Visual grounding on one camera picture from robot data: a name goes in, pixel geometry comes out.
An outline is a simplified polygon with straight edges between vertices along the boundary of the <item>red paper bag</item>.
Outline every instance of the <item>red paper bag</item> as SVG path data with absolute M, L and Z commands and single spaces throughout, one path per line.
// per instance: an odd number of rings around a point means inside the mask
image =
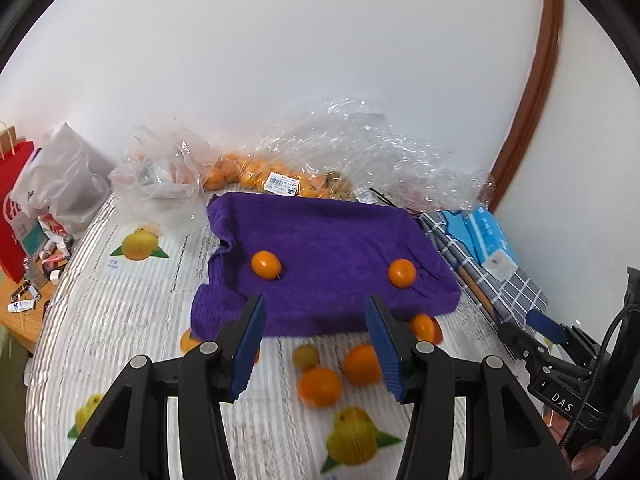
M 26 255 L 15 238 L 14 230 L 4 219 L 5 215 L 11 218 L 15 213 L 14 203 L 5 198 L 11 193 L 18 175 L 33 153 L 33 142 L 18 142 L 12 151 L 4 153 L 4 160 L 0 159 L 0 203 L 4 208 L 4 214 L 0 216 L 0 266 L 7 276 L 18 283 L 24 276 L 22 261 Z

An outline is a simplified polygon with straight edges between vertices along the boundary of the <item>wooden table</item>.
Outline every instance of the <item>wooden table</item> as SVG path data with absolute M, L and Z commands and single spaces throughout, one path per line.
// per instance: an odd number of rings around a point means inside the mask
M 18 288 L 12 280 L 7 276 L 2 276 L 0 283 L 0 324 L 4 325 L 12 336 L 16 338 L 18 343 L 24 346 L 29 352 L 33 353 L 36 348 L 40 329 L 42 327 L 42 318 L 44 316 L 44 304 L 51 298 L 55 289 L 53 283 L 47 284 L 40 290 L 41 298 L 36 303 L 34 310 L 28 310 L 24 314 L 14 314 L 6 309 L 11 303 L 11 294 Z M 20 318 L 24 316 L 24 329 Z

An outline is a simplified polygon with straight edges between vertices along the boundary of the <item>screw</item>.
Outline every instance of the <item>screw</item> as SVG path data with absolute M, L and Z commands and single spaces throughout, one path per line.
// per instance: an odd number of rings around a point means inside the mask
M 490 355 L 486 359 L 486 365 L 489 368 L 495 368 L 496 370 L 498 370 L 499 368 L 502 368 L 502 359 L 500 359 L 497 355 Z
M 205 341 L 200 345 L 200 351 L 204 355 L 213 354 L 218 349 L 218 343 L 214 341 Z
M 428 341 L 418 341 L 415 344 L 415 349 L 421 354 L 430 354 L 434 351 L 434 346 Z
M 131 361 L 129 361 L 131 368 L 142 368 L 146 365 L 146 357 L 143 355 L 136 355 Z

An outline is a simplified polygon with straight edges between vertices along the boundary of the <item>plastic bag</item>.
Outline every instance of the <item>plastic bag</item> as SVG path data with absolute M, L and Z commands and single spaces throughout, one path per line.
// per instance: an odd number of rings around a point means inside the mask
M 276 173 L 296 179 L 300 196 L 354 200 L 373 187 L 418 211 L 473 209 L 491 189 L 487 173 L 446 170 L 436 150 L 396 134 L 380 106 L 361 99 L 297 108 L 262 131 L 252 154 L 223 155 L 216 167 L 218 187 L 237 181 L 264 191 Z
M 11 199 L 30 218 L 50 214 L 78 239 L 109 194 L 106 181 L 89 170 L 84 142 L 64 123 L 22 169 Z
M 204 221 L 202 185 L 217 152 L 186 128 L 165 134 L 140 128 L 134 137 L 136 145 L 109 176 L 119 214 L 164 232 L 179 232 L 196 217 Z

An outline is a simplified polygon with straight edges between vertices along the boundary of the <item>wooden stick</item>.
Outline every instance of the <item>wooden stick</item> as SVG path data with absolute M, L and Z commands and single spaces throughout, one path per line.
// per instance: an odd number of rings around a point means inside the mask
M 471 289 L 471 292 L 476 296 L 476 298 L 478 298 L 478 301 L 480 301 L 482 306 L 484 306 L 484 309 L 489 313 L 489 316 L 491 316 L 495 321 L 494 306 L 474 279 L 468 272 L 466 272 L 465 267 L 460 265 L 458 267 L 458 274 L 460 275 L 460 278 L 462 278 L 462 281 L 466 283 L 466 286 L 468 286 Z

